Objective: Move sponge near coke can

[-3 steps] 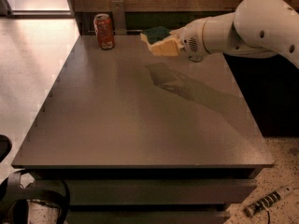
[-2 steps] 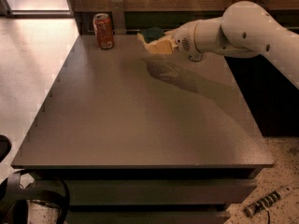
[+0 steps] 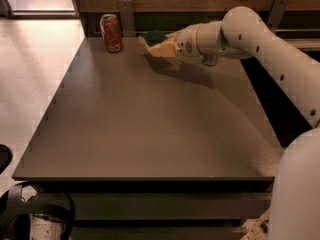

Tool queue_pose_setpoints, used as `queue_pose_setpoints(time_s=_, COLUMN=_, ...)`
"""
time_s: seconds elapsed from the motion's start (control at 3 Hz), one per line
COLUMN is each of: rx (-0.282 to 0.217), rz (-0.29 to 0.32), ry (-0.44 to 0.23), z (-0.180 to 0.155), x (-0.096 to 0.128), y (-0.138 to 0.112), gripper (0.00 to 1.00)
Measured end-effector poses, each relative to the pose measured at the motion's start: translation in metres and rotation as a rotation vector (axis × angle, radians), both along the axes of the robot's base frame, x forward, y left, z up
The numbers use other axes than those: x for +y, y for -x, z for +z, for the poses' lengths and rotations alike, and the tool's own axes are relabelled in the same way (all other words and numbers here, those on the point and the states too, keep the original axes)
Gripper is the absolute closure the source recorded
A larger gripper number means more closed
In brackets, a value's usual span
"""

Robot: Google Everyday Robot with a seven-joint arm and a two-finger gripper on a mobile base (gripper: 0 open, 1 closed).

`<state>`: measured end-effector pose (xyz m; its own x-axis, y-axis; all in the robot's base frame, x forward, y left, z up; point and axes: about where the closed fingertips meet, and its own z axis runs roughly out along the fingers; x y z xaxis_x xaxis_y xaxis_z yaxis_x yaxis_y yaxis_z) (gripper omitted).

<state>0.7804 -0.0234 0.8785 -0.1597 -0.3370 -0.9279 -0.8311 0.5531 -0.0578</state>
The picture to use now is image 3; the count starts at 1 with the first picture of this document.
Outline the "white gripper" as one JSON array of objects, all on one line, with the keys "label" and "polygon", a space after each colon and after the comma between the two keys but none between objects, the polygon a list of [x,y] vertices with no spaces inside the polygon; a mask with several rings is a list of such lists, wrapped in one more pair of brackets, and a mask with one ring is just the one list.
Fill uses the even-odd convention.
[{"label": "white gripper", "polygon": [[200,25],[190,25],[180,31],[171,32],[165,36],[168,40],[153,45],[149,53],[154,57],[176,57],[180,52],[184,56],[200,56],[197,45],[197,32]]}]

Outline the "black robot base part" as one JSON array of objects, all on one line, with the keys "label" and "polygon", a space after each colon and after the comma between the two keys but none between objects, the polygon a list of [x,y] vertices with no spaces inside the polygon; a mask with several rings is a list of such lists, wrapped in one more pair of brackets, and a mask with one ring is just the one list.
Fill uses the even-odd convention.
[{"label": "black robot base part", "polygon": [[75,205],[68,193],[58,196],[64,206],[39,198],[28,201],[23,189],[31,183],[23,182],[10,187],[0,198],[1,240],[69,240],[74,220]]}]

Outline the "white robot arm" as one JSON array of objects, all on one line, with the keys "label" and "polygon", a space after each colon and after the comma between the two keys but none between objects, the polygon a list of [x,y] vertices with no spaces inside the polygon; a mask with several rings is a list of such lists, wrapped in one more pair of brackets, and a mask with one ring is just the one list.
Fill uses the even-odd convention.
[{"label": "white robot arm", "polygon": [[154,57],[254,57],[311,125],[285,149],[274,178],[268,240],[320,240],[320,63],[276,36],[248,7],[190,25],[147,48]]}]

